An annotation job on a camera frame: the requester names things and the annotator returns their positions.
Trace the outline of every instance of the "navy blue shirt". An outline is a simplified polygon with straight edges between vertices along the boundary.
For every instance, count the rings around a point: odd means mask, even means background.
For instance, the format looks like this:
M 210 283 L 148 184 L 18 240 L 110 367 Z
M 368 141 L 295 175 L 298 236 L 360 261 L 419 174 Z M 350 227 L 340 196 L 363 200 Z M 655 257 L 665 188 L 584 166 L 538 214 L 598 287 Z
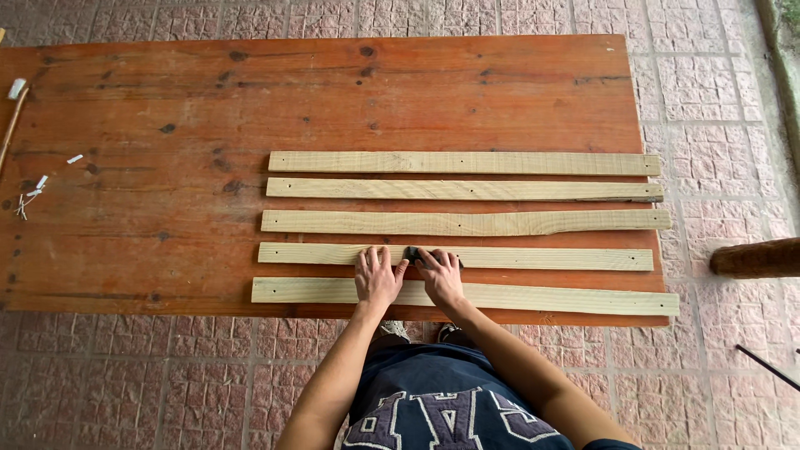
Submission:
M 450 344 L 385 348 L 364 364 L 342 448 L 573 450 L 500 380 L 481 352 Z M 638 450 L 596 440 L 584 450 Z

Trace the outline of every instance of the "wooden tabletop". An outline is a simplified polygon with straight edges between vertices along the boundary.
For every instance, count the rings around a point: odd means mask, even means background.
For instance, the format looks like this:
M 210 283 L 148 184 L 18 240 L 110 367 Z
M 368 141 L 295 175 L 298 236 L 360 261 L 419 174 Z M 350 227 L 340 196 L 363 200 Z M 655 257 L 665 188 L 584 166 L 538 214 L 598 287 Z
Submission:
M 259 230 L 264 209 L 652 207 L 265 196 L 267 177 L 287 175 L 268 172 L 272 150 L 641 153 L 622 36 L 138 42 L 2 48 L 0 60 L 3 90 L 14 78 L 33 83 L 0 183 L 0 295 L 9 310 L 349 317 L 352 305 L 251 303 L 254 276 L 353 275 L 352 267 L 257 263 L 261 241 L 646 248 L 654 252 L 652 272 L 468 267 L 463 279 L 664 291 L 655 231 L 465 238 Z M 13 108 L 0 100 L 3 126 Z M 22 221 L 14 214 L 18 197 L 42 175 L 50 178 Z M 354 176 L 437 178 L 346 177 Z M 418 274 L 412 269 L 408 277 Z M 668 323 L 662 316 L 486 312 L 503 323 Z M 394 307 L 389 316 L 444 319 L 433 307 Z

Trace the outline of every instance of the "wooden stick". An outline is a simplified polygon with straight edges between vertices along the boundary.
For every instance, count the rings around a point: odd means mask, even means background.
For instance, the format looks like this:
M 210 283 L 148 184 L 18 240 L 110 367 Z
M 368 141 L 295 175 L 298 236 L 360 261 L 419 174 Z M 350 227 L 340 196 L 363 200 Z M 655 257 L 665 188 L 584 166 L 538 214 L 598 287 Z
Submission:
M 713 273 L 735 279 L 800 276 L 800 238 L 719 248 L 709 265 Z
M 496 214 L 265 210 L 261 222 L 261 231 L 422 236 L 528 236 L 670 227 L 670 213 L 664 209 Z
M 655 183 L 269 178 L 267 197 L 314 199 L 661 202 Z
M 6 152 L 11 145 L 11 135 L 14 134 L 14 128 L 17 126 L 19 113 L 22 112 L 22 104 L 25 102 L 25 97 L 27 97 L 29 90 L 30 86 L 25 86 L 22 92 L 19 93 L 17 106 L 14 108 L 14 115 L 11 116 L 11 122 L 8 124 L 8 128 L 6 128 L 6 137 L 2 140 L 2 151 L 0 151 L 0 175 L 2 174 L 3 163 L 6 161 Z
M 355 264 L 369 245 L 357 243 L 262 242 L 259 263 Z M 388 245 L 392 265 L 405 245 Z M 455 253 L 466 267 L 584 271 L 652 271 L 653 251 L 627 248 L 434 247 Z
M 656 155 L 542 151 L 273 151 L 270 171 L 658 176 Z
M 678 315 L 678 295 L 563 287 L 464 283 L 476 307 L 619 315 Z M 356 303 L 351 278 L 253 278 L 254 303 Z M 425 282 L 406 280 L 393 304 L 434 306 Z

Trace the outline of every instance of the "sneaker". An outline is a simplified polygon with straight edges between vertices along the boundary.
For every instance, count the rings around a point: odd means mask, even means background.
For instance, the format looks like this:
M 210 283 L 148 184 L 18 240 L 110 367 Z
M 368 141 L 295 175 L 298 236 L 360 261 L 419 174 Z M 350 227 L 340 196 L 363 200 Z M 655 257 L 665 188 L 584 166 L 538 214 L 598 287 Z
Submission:
M 444 325 L 442 325 L 442 329 L 439 330 L 439 337 L 436 342 L 443 342 L 444 339 L 447 337 L 447 335 L 449 335 L 453 331 L 460 329 L 461 328 L 455 326 L 455 323 L 445 323 Z
M 402 320 L 381 320 L 378 325 L 378 332 L 381 333 L 381 336 L 398 335 L 409 343 L 411 342 L 411 338 L 408 337 L 408 332 L 406 332 L 406 327 L 403 327 Z

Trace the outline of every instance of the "sanding block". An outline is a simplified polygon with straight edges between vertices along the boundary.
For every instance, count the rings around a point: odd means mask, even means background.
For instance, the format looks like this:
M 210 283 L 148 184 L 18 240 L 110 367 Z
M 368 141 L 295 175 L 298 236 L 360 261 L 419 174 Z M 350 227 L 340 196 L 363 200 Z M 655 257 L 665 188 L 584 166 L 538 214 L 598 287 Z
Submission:
M 431 253 L 430 255 L 433 256 L 434 259 L 436 259 L 436 261 L 438 261 L 440 264 L 442 263 L 442 260 L 439 259 L 439 257 L 436 256 L 434 253 Z M 412 247 L 412 246 L 406 247 L 406 249 L 402 251 L 402 257 L 403 257 L 403 259 L 408 259 L 408 264 L 410 266 L 413 266 L 414 265 L 414 261 L 419 259 L 420 261 L 422 261 L 422 266 L 424 266 L 426 269 L 430 269 L 428 264 L 422 258 L 422 255 L 419 254 L 419 249 L 416 248 L 416 247 Z M 459 259 L 458 260 L 458 271 L 463 271 L 463 270 L 464 270 L 464 263 L 462 263 L 461 260 Z

